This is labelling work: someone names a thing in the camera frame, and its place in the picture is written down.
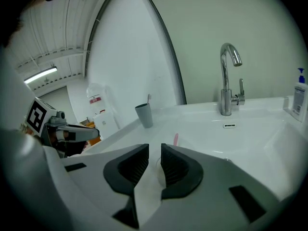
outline ceiling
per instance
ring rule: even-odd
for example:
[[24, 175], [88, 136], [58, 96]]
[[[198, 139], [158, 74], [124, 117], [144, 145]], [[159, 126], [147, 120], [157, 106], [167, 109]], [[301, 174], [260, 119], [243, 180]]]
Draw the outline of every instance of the ceiling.
[[23, 80], [53, 66], [58, 69], [28, 84], [36, 94], [84, 77], [91, 30], [103, 2], [53, 0], [23, 14], [23, 27], [6, 48], [6, 60]]

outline fluorescent light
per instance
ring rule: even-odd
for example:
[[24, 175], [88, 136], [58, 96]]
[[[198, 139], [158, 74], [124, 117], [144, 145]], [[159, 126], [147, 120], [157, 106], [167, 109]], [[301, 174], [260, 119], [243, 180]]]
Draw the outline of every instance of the fluorescent light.
[[38, 74], [36, 74], [36, 75], [34, 75], [34, 76], [31, 76], [30, 78], [26, 79], [26, 80], [25, 80], [25, 83], [28, 84], [28, 83], [32, 82], [33, 80], [36, 80], [36, 79], [38, 79], [38, 78], [41, 78], [41, 77], [43, 77], [43, 76], [45, 76], [45, 75], [47, 75], [47, 74], [50, 74], [50, 73], [52, 73], [52, 72], [55, 72], [55, 71], [57, 71], [57, 68], [56, 68], [56, 67], [49, 68], [49, 69], [47, 69], [47, 70], [44, 70], [44, 71], [42, 71], [42, 72], [40, 72], [40, 73], [38, 73]]

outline red label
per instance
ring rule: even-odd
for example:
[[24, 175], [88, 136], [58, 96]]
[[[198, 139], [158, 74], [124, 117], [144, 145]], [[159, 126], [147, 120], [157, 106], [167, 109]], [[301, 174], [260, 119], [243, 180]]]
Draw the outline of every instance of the red label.
[[95, 103], [95, 102], [98, 102], [98, 101], [100, 101], [100, 100], [102, 100], [100, 97], [91, 99], [91, 100], [90, 100], [90, 104]]

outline faucet spout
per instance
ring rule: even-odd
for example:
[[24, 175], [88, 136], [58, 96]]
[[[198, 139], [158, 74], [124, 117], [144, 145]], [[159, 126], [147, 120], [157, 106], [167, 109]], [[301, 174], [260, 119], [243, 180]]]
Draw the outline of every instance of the faucet spout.
[[227, 61], [226, 61], [227, 52], [229, 52], [233, 65], [235, 67], [242, 65], [241, 57], [238, 51], [236, 50], [236, 48], [230, 43], [223, 44], [220, 49], [220, 63], [221, 63], [221, 71], [222, 71], [223, 90], [229, 90], [229, 77], [228, 77], [228, 69], [227, 69]]

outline faucet handle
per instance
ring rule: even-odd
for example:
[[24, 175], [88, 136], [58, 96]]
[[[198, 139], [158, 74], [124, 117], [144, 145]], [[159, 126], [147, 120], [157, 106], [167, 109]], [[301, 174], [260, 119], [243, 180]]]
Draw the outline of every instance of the faucet handle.
[[245, 104], [245, 92], [244, 92], [244, 81], [240, 79], [240, 94], [237, 94], [237, 105]]

